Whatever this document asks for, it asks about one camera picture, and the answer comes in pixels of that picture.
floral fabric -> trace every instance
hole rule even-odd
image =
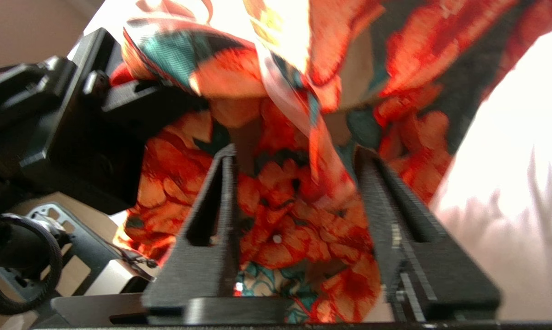
[[[292,298],[288,322],[359,322],[380,295],[355,150],[429,203],[480,102],[552,30],[552,0],[243,0],[253,37],[214,21],[226,13],[210,0],[137,6],[112,83],[163,79],[209,106],[177,109],[148,141],[116,243],[163,263],[213,155],[235,143],[235,294]]]

black cable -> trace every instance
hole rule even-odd
[[[11,213],[3,213],[0,215],[0,218],[8,224],[21,226],[31,230],[48,245],[50,272],[42,280],[43,288],[37,297],[31,301],[13,301],[5,296],[0,289],[0,314],[14,315],[35,309],[41,305],[41,303],[52,297],[52,293],[56,290],[56,286],[60,280],[60,275],[62,274],[62,253],[60,246],[58,246],[58,242],[56,242],[56,239],[52,236],[52,234],[50,234],[50,232],[45,230],[39,224],[35,223],[33,220]]]

white wall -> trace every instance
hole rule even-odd
[[[0,65],[66,56],[90,20],[90,10],[71,4],[68,0],[0,0]]]

colorful cloth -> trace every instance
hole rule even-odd
[[[148,141],[116,243],[163,263],[213,155],[235,143],[236,294],[292,298],[288,322],[362,321],[381,283],[355,150],[429,203],[480,102],[552,30],[552,0],[225,3],[140,0],[127,22],[113,84],[163,79],[209,106],[177,109]]]

